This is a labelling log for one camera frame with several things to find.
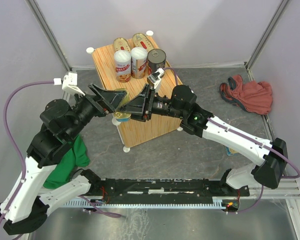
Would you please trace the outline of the white-lid cylindrical can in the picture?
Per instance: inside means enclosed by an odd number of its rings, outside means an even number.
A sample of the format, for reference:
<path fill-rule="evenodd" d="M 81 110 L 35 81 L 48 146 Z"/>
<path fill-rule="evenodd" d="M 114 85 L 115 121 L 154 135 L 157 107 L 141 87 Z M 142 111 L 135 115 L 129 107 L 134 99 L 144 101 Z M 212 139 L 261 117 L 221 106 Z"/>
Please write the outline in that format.
<path fill-rule="evenodd" d="M 114 66 L 116 80 L 126 83 L 131 79 L 131 60 L 132 56 L 127 50 L 118 50 L 114 53 Z"/>

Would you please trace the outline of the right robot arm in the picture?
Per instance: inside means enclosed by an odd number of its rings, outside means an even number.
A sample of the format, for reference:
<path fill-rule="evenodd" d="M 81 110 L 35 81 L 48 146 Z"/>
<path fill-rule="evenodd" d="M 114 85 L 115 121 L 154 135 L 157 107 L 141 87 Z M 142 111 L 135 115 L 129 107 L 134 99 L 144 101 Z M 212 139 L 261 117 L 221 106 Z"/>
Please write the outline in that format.
<path fill-rule="evenodd" d="M 221 193 L 232 195 L 246 185 L 260 185 L 276 189 L 287 165 L 286 143 L 277 138 L 273 141 L 248 134 L 235 128 L 213 113 L 201 108 L 197 96 L 187 85 L 173 88 L 170 98 L 160 97 L 145 84 L 135 98 L 118 108 L 133 120 L 146 122 L 152 115 L 180 119 L 180 127 L 190 135 L 220 143 L 248 158 L 251 164 L 230 169 L 225 180 L 219 183 Z"/>

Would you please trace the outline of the oval fish can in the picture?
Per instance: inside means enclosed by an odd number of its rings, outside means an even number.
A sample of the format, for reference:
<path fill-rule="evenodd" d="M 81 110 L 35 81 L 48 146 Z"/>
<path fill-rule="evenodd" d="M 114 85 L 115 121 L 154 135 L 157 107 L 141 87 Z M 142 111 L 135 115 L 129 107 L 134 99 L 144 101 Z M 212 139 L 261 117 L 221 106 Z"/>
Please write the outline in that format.
<path fill-rule="evenodd" d="M 141 47 L 148 52 L 155 48 L 148 37 L 143 33 L 135 33 L 132 36 L 132 42 L 134 47 Z"/>
<path fill-rule="evenodd" d="M 129 53 L 131 52 L 131 48 L 130 48 L 128 41 L 123 37 L 116 38 L 113 41 L 113 47 L 114 47 L 115 52 L 120 51 L 120 50 L 127 51 Z"/>

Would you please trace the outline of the oval fish can front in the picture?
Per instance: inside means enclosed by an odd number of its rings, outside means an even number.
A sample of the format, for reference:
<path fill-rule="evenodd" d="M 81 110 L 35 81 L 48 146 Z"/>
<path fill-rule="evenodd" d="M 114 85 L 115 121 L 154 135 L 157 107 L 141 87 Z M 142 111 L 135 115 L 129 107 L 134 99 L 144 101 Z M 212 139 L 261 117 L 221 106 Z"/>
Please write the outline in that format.
<path fill-rule="evenodd" d="M 128 41 L 123 37 L 116 38 L 113 41 L 113 47 L 114 47 L 115 52 L 120 51 L 120 50 L 127 51 L 129 53 L 131 52 L 131 48 L 130 48 Z"/>

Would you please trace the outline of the dark blue round can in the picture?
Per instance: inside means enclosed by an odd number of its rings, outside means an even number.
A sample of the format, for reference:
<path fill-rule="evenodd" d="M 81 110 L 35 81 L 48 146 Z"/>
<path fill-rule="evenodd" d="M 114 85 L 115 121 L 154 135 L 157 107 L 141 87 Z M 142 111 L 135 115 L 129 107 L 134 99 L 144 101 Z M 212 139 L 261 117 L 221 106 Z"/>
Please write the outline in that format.
<path fill-rule="evenodd" d="M 166 67 L 166 53 L 159 48 L 154 48 L 148 52 L 147 55 L 147 66 L 148 66 L 148 75 L 153 74 L 159 68 Z"/>

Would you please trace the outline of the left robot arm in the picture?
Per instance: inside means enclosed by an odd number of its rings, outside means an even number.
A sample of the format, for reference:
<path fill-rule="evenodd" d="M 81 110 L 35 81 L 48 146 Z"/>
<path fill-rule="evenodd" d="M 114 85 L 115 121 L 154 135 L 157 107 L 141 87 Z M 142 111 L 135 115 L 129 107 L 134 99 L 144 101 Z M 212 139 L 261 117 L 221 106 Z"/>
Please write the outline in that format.
<path fill-rule="evenodd" d="M 36 231 L 48 216 L 69 200 L 81 195 L 96 195 L 101 178 L 84 170 L 75 179 L 49 193 L 40 194 L 44 182 L 71 150 L 79 133 L 94 117 L 114 113 L 127 96 L 124 90 L 104 90 L 88 86 L 92 94 L 75 97 L 70 106 L 64 99 L 50 101 L 40 114 L 43 124 L 32 139 L 22 161 L 22 171 L 5 201 L 0 203 L 0 222 L 10 236 Z"/>

